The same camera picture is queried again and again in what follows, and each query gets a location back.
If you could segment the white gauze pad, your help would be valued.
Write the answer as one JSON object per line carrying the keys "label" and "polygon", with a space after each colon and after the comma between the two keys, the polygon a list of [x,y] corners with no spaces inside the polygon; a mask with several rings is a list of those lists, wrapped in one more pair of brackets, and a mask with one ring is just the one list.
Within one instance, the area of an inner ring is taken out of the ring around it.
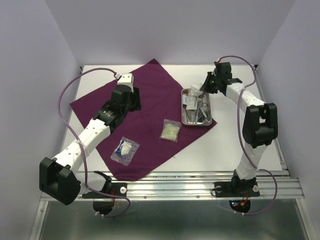
{"label": "white gauze pad", "polygon": [[193,97],[198,97],[199,95],[203,94],[202,86],[203,86],[202,83],[192,84],[190,86],[190,94]]}

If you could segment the white sterile pouch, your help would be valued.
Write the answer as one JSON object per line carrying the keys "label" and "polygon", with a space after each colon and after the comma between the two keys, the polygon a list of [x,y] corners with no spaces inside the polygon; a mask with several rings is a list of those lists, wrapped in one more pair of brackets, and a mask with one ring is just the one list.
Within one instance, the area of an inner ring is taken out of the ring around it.
{"label": "white sterile pouch", "polygon": [[186,110],[196,110],[198,108],[198,97],[189,95],[187,98]]}

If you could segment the steel instrument tray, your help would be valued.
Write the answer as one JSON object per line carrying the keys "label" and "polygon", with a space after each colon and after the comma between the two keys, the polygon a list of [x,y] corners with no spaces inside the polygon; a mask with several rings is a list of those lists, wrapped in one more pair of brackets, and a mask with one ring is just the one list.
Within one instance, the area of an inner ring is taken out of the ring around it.
{"label": "steel instrument tray", "polygon": [[203,93],[196,98],[196,109],[187,109],[190,88],[181,91],[181,121],[187,126],[209,126],[212,124],[210,96]]}

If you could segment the steel hemostat forceps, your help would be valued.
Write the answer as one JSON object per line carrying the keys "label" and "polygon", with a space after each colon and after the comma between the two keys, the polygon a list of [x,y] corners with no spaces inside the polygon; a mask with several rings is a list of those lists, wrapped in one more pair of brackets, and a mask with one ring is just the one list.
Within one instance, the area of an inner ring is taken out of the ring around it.
{"label": "steel hemostat forceps", "polygon": [[186,116],[189,124],[197,123],[197,111],[195,109],[186,110]]}

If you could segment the green-white packet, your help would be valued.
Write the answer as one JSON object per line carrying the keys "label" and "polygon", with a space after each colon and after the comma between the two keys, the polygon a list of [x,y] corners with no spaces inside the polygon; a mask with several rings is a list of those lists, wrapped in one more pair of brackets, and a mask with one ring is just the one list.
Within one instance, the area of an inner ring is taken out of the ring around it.
{"label": "green-white packet", "polygon": [[167,141],[177,143],[181,126],[182,124],[178,121],[164,119],[163,129],[159,138],[162,140],[167,140]]}

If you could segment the blue-white gauze packet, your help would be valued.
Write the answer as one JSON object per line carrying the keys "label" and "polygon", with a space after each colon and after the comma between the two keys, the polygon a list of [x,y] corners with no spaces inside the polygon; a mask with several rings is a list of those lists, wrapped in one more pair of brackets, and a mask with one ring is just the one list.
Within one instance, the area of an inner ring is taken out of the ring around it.
{"label": "blue-white gauze packet", "polygon": [[110,158],[117,163],[128,166],[131,163],[134,155],[136,154],[139,146],[140,145],[137,142],[122,137],[119,145],[113,151]]}

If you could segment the small white label packet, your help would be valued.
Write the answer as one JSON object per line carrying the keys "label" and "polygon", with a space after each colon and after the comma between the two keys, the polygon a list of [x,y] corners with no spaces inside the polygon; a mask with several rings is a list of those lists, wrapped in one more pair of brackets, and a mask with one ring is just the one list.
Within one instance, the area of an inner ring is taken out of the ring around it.
{"label": "small white label packet", "polygon": [[187,105],[188,104],[188,95],[183,94],[182,95],[182,104]]}

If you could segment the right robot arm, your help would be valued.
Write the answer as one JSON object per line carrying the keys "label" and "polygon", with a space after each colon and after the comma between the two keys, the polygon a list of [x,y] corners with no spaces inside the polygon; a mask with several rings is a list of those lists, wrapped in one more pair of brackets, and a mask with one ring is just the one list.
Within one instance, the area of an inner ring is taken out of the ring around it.
{"label": "right robot arm", "polygon": [[237,130],[242,157],[235,169],[238,177],[230,182],[231,192],[242,195],[248,190],[246,180],[256,177],[261,158],[267,147],[278,137],[278,109],[274,103],[266,103],[248,91],[253,84],[244,85],[233,78],[229,62],[215,63],[215,69],[207,73],[201,91],[222,93],[237,105]]}

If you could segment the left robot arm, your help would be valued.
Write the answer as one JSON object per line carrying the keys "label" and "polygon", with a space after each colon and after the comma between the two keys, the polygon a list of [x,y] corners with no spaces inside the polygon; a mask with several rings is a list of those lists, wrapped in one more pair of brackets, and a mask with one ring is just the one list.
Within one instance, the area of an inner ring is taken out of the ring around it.
{"label": "left robot arm", "polygon": [[119,84],[108,100],[93,115],[89,124],[75,140],[52,159],[45,157],[39,164],[39,189],[64,205],[71,204],[81,191],[76,174],[83,156],[108,138],[129,112],[141,110],[140,89]]}

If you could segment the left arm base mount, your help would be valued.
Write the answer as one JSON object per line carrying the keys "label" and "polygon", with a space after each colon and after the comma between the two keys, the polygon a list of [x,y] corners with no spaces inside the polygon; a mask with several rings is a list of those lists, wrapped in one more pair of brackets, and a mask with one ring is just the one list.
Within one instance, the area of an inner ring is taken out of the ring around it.
{"label": "left arm base mount", "polygon": [[112,178],[101,171],[91,172],[88,177],[88,184],[94,190],[82,183],[79,195],[83,199],[93,200],[92,208],[96,216],[117,217],[129,208],[131,202],[127,198],[127,183],[113,183]]}

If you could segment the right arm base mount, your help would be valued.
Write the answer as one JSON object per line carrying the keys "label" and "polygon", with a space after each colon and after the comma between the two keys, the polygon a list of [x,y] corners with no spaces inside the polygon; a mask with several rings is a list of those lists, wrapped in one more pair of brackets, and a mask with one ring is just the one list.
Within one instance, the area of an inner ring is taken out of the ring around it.
{"label": "right arm base mount", "polygon": [[248,214],[251,209],[250,197],[259,197],[260,191],[257,178],[240,179],[236,171],[230,181],[213,183],[211,195],[217,198],[231,198],[229,205],[233,211]]}

